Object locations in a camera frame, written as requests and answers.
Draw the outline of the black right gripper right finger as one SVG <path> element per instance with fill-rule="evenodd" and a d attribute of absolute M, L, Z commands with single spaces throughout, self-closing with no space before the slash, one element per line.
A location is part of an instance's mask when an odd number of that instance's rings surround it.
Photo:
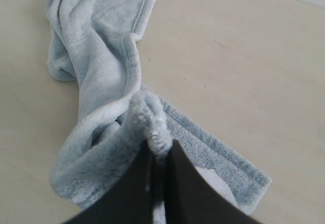
<path fill-rule="evenodd" d="M 164 198 L 167 223 L 259 223 L 228 202 L 203 179 L 177 140 L 173 140 L 168 153 Z"/>

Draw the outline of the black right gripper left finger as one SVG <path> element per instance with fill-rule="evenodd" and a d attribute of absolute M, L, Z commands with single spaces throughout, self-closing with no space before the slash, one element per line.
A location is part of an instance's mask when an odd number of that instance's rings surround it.
<path fill-rule="evenodd" d="M 151 224 L 156 189 L 155 158 L 147 141 L 119 180 L 67 224 Z"/>

